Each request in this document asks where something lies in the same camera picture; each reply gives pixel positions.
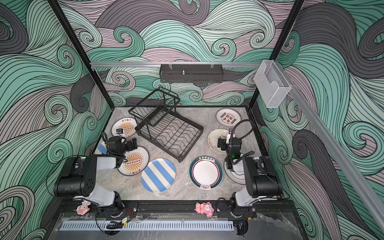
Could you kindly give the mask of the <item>green rimmed white plate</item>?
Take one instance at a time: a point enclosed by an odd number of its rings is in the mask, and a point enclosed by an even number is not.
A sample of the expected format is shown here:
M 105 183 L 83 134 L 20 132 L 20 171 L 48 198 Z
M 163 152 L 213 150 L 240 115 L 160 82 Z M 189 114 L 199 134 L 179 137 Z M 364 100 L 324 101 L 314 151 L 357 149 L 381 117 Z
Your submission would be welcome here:
M 194 159 L 189 168 L 192 183 L 199 189 L 212 190 L 223 180 L 221 164 L 210 156 L 200 156 Z

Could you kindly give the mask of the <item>black wire dish rack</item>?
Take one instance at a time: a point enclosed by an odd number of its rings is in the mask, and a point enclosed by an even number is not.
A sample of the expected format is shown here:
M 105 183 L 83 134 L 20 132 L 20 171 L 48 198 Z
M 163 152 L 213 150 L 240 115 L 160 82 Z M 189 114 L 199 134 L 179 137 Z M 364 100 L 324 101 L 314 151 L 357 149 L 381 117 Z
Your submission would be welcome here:
M 180 115 L 178 94 L 158 87 L 129 109 L 137 121 L 138 135 L 178 162 L 182 162 L 204 131 L 201 125 Z

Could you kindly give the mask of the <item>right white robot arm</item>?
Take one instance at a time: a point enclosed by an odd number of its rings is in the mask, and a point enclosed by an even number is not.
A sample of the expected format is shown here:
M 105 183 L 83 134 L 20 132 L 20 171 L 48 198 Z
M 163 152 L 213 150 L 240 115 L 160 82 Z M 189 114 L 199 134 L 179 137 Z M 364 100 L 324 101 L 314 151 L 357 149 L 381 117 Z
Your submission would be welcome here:
M 246 122 L 250 123 L 251 130 L 242 137 L 236 137 L 236 129 Z M 225 169 L 244 176 L 245 187 L 233 193 L 230 198 L 232 213 L 263 200 L 279 200 L 283 194 L 283 187 L 279 184 L 279 178 L 270 157 L 254 157 L 255 151 L 241 153 L 243 139 L 255 128 L 256 125 L 252 120 L 241 120 L 229 129 L 225 139 L 218 139 L 218 147 L 226 152 Z

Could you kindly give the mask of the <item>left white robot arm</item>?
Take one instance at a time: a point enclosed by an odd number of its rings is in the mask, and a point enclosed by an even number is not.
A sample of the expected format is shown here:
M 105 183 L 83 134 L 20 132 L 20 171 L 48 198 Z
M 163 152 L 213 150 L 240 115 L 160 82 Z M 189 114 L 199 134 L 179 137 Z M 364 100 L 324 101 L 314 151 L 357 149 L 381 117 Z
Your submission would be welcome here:
M 107 154 L 69 157 L 64 160 L 62 170 L 54 185 L 54 195 L 61 199 L 82 200 L 77 207 L 78 215 L 90 212 L 91 205 L 105 211 L 112 218 L 122 215 L 125 206 L 120 194 L 109 191 L 96 183 L 98 171 L 118 169 L 125 161 L 125 153 L 138 148 L 137 139 L 123 137 L 107 139 L 103 133 Z

